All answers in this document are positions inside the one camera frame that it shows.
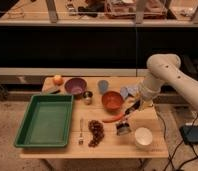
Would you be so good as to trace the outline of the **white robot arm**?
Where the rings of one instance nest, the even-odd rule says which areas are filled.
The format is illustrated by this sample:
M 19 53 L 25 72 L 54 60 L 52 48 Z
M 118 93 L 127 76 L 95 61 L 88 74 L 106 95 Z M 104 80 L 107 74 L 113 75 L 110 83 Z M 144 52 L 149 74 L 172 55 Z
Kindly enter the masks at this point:
M 154 99 L 167 83 L 173 87 L 196 111 L 198 111 L 198 81 L 180 70 L 181 60 L 176 54 L 154 54 L 147 60 L 147 75 L 139 83 L 140 97 L 144 101 Z

